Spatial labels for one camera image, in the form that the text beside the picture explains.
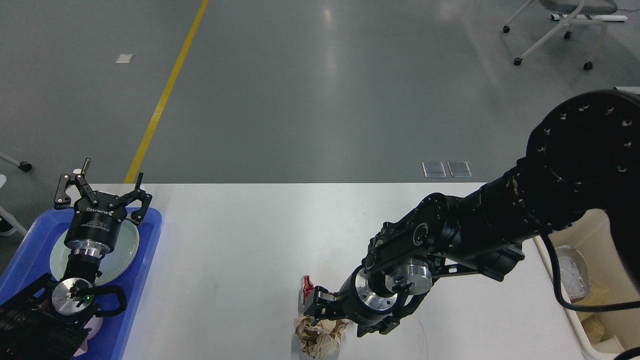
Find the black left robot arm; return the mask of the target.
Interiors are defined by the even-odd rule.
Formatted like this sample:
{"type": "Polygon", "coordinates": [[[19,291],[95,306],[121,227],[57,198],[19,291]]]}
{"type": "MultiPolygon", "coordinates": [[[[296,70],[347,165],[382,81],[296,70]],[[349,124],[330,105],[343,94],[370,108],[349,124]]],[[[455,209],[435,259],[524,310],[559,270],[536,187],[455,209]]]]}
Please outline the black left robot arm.
{"type": "Polygon", "coordinates": [[[97,285],[99,267],[115,250],[122,224],[144,221],[153,196],[142,189],[142,172],[126,194],[93,190],[89,164],[87,158],[73,174],[61,174],[55,192],[55,210],[74,211],[62,277],[44,273],[1,305],[3,360],[70,360],[89,337],[91,319],[115,317],[128,307],[122,287],[97,285]]]}

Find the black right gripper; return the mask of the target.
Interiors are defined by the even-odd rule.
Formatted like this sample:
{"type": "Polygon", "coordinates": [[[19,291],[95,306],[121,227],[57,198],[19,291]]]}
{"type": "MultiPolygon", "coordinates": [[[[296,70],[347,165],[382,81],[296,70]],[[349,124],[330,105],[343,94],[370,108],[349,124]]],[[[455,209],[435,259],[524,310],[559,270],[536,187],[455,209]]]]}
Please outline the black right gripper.
{"type": "Polygon", "coordinates": [[[389,316],[398,295],[381,296],[369,284],[363,266],[358,266],[338,290],[338,294],[316,285],[302,303],[302,314],[310,319],[312,327],[320,321],[348,319],[358,324],[356,336],[387,335],[400,325],[400,319],[389,316]]]}

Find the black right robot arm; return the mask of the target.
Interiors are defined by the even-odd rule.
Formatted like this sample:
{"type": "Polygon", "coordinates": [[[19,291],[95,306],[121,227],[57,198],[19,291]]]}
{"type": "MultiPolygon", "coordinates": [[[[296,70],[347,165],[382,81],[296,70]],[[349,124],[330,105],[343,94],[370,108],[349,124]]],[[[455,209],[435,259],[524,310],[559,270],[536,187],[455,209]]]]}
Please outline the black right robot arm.
{"type": "Polygon", "coordinates": [[[501,177],[465,197],[429,194],[399,221],[382,224],[341,289],[330,292],[304,280],[304,315],[312,325],[354,321],[358,337],[386,335],[440,278],[480,274],[502,281],[525,258],[522,242],[535,236],[550,256],[554,296],[563,308],[637,309],[638,301],[567,302],[549,235],[587,210],[603,210],[622,265],[639,285],[639,120],[639,96],[628,91],[602,89],[564,101],[531,132],[525,156],[501,177]]]}

